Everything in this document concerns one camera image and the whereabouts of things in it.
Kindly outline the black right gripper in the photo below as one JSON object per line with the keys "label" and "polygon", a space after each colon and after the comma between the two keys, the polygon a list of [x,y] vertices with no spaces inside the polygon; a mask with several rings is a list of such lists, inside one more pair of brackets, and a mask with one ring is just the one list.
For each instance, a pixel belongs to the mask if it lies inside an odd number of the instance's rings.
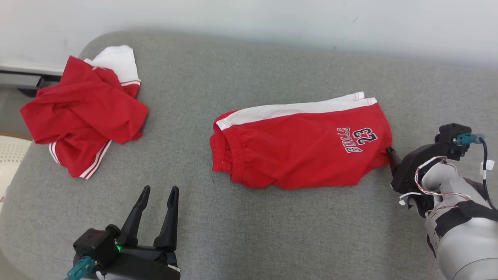
{"label": "black right gripper", "polygon": [[415,175],[417,169],[433,157],[448,156],[451,147],[450,144],[446,143],[423,145],[406,154],[404,158],[401,158],[393,147],[386,148],[388,164],[393,176],[391,188],[402,195],[409,192],[416,193],[415,195],[409,195],[409,197],[415,201],[418,214],[421,217],[424,217],[425,212],[431,206],[434,206],[434,198],[431,195],[424,194],[416,185]]}

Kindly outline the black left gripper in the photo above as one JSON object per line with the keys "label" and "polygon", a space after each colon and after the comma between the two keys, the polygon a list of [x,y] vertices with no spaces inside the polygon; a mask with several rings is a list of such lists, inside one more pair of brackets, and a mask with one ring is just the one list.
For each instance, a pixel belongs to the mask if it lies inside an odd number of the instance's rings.
{"label": "black left gripper", "polygon": [[121,227],[117,238],[117,257],[97,271],[100,280],[179,280],[175,250],[179,213],[179,188],[173,186],[167,199],[167,214],[154,247],[137,246],[142,213],[148,204],[151,187],[146,185]]}

